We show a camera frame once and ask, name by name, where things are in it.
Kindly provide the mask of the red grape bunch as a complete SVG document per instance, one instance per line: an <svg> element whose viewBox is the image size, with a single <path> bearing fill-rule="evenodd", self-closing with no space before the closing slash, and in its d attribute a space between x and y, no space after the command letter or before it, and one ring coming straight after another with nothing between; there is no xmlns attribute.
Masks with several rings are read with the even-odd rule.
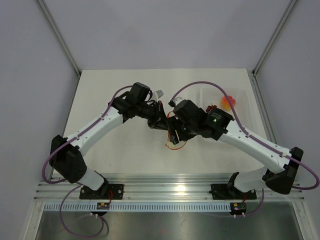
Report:
<svg viewBox="0 0 320 240"><path fill-rule="evenodd" d="M206 108L205 112L206 112L206 113L209 113L212 109L216 109L216 108L217 108L216 105L209 105L209 106Z"/></svg>

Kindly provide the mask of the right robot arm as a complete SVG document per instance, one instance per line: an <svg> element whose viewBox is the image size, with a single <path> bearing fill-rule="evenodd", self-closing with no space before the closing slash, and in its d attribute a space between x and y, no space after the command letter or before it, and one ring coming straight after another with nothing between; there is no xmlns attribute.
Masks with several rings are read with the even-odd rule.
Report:
<svg viewBox="0 0 320 240"><path fill-rule="evenodd" d="M209 112L198 107L191 100L176 98L170 105L174 116L170 141L176 145L195 136L212 139L233 146L263 164L263 167L248 172L235 172L227 183L227 193L239 198L243 193L268 187L272 191L288 195L293 188L299 165L289 157L300 161L303 151L294 147L275 147L272 142L250 130L241 129L232 115L219 108Z"/></svg>

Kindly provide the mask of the clear zip top bag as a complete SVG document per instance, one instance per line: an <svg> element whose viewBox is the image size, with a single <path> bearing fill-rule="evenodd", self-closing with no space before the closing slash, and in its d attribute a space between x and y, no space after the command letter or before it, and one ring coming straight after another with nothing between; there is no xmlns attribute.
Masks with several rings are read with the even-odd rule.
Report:
<svg viewBox="0 0 320 240"><path fill-rule="evenodd" d="M168 130L167 130L167 140L165 146L172 151L177 151L182 149L188 142L188 140L182 140L178 136L178 132L175 128L175 120L177 120L173 111L170 111L167 115L167 123L168 123Z"/></svg>

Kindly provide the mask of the peach fruit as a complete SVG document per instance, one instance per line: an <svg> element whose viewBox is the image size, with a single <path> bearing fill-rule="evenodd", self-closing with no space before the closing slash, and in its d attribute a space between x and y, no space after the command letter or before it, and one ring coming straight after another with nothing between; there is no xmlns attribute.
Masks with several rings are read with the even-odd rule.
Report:
<svg viewBox="0 0 320 240"><path fill-rule="evenodd" d="M224 111L231 111L232 107L234 107L235 105L236 100L231 95L228 95L227 97L223 96L220 100L220 107Z"/></svg>

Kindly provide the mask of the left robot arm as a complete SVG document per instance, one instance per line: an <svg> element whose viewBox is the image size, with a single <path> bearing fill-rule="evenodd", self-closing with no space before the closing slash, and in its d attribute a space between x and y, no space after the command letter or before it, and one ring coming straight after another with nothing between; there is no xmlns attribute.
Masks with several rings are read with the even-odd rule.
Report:
<svg viewBox="0 0 320 240"><path fill-rule="evenodd" d="M65 181L88 187L95 198L103 199L109 182L87 167L84 156L107 133L134 117L146 119L151 129L167 131L167 116L160 101L163 94L140 82L120 88L98 117L67 137L53 138L47 162Z"/></svg>

